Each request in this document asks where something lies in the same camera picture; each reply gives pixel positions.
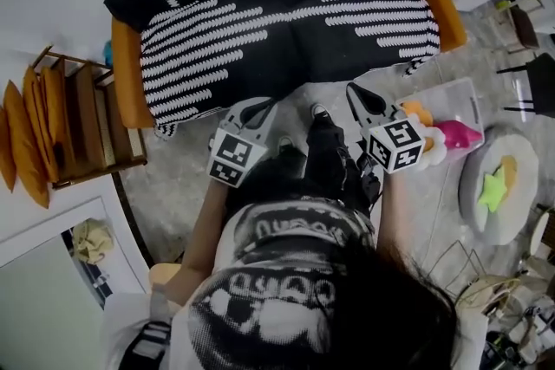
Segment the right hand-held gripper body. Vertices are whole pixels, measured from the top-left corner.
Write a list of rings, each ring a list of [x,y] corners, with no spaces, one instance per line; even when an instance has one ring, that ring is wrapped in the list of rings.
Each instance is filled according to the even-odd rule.
[[[415,118],[402,110],[393,117],[362,113],[362,148],[385,172],[394,173],[418,164],[425,145]]]

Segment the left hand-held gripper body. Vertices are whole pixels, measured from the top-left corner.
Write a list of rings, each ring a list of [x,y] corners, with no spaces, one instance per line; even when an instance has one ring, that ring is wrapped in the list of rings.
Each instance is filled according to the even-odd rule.
[[[226,129],[222,121],[212,140],[207,173],[218,182],[238,188],[267,151],[266,140],[249,141],[242,136],[242,129]]]

